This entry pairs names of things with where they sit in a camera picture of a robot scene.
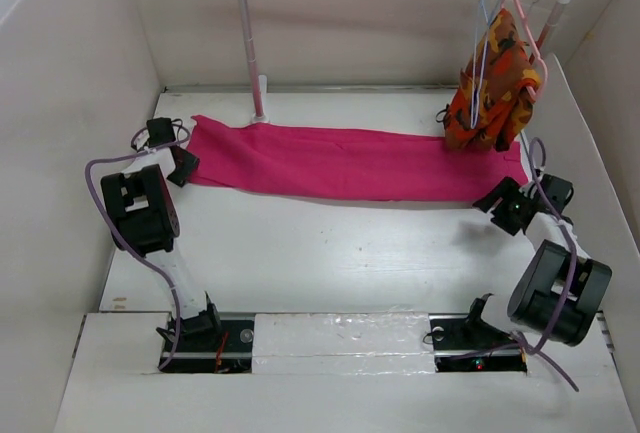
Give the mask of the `pink trousers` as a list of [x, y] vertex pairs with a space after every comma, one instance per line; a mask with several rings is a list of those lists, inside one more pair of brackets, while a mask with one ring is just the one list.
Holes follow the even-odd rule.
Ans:
[[231, 127], [198, 115], [191, 182], [251, 193], [342, 201], [473, 202], [503, 178], [528, 178], [519, 145], [455, 151], [443, 138], [376, 130]]

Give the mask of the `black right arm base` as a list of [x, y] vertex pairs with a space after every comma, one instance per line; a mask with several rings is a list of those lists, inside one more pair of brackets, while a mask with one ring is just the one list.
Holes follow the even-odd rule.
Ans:
[[515, 340], [482, 318], [491, 296], [475, 298], [466, 313], [429, 315], [423, 343], [433, 349], [437, 373], [528, 371], [525, 354]]

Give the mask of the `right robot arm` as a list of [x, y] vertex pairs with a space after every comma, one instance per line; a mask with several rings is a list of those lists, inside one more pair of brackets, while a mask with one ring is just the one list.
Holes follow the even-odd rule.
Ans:
[[514, 236], [523, 233], [535, 254], [507, 304], [509, 319], [546, 338], [574, 347], [586, 337], [612, 277], [577, 241], [563, 214], [574, 196], [573, 184], [542, 174], [524, 186], [503, 178], [473, 207]]

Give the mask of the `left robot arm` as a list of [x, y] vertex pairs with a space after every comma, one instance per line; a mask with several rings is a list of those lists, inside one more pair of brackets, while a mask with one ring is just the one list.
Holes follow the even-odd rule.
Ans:
[[183, 187], [199, 159], [182, 147], [182, 122], [151, 119], [143, 141], [132, 140], [137, 156], [124, 170], [100, 179], [103, 207], [121, 250], [163, 271], [177, 317], [159, 332], [165, 338], [193, 341], [212, 349], [222, 340], [222, 323], [208, 293], [197, 286], [179, 252], [180, 223], [169, 185]]

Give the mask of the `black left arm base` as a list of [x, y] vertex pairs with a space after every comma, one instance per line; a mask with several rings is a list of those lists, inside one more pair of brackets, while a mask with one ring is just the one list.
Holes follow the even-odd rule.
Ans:
[[[160, 367], [172, 349], [175, 321], [170, 319], [156, 331], [163, 339]], [[244, 374], [252, 370], [252, 351], [255, 329], [254, 314], [221, 314], [220, 333], [204, 333], [190, 338], [181, 337], [177, 350], [162, 373], [179, 374]]]

